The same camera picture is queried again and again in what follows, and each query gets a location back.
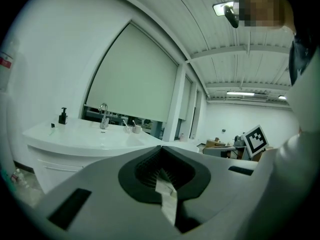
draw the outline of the ceiling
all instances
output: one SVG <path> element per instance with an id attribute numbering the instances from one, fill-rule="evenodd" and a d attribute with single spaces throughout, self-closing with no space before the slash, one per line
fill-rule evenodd
<path id="1" fill-rule="evenodd" d="M 230 0 L 127 0 L 172 38 L 198 75 L 210 102 L 256 102 L 287 107 L 289 48 L 293 34 L 234 29 L 213 4 Z M 227 91 L 259 93 L 256 99 L 227 97 Z"/>

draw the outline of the white sink counter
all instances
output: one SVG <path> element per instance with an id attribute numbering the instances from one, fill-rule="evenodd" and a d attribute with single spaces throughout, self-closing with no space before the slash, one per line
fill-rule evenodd
<path id="1" fill-rule="evenodd" d="M 23 133 L 29 146 L 50 152 L 86 157 L 114 157 L 123 154 L 120 150 L 163 145 L 163 141 L 145 132 L 126 133 L 124 126 L 110 124 L 100 129 L 99 122 L 68 118 L 67 124 L 48 120 Z"/>

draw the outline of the faucet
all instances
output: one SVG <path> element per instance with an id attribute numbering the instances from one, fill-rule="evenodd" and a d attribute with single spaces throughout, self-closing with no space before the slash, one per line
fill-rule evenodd
<path id="1" fill-rule="evenodd" d="M 108 111 L 108 105 L 106 103 L 102 103 L 101 106 L 99 107 L 99 115 L 101 115 L 103 107 L 105 107 L 105 109 L 104 109 L 102 121 L 100 123 L 100 129 L 106 129 L 109 125 L 109 118 L 106 118 L 107 111 Z"/>

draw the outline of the soap dispenser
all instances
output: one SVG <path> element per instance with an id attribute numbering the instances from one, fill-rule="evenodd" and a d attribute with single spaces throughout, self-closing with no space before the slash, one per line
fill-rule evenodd
<path id="1" fill-rule="evenodd" d="M 59 124 L 65 125 L 67 123 L 67 114 L 66 114 L 66 107 L 62 107 L 63 112 L 59 115 Z"/>

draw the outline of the ceiling light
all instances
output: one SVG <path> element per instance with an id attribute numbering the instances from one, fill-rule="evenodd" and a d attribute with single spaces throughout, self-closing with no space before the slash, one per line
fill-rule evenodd
<path id="1" fill-rule="evenodd" d="M 243 96 L 254 96 L 254 92 L 236 92 L 236 91 L 228 91 L 226 94 L 228 95 L 243 95 Z"/>
<path id="2" fill-rule="evenodd" d="M 225 6 L 233 7 L 234 6 L 234 1 L 222 2 L 222 3 L 214 4 L 212 7 L 213 7 L 214 12 L 215 12 L 215 14 L 217 16 L 222 16 L 222 15 L 225 15 L 225 10 L 224 10 Z"/>

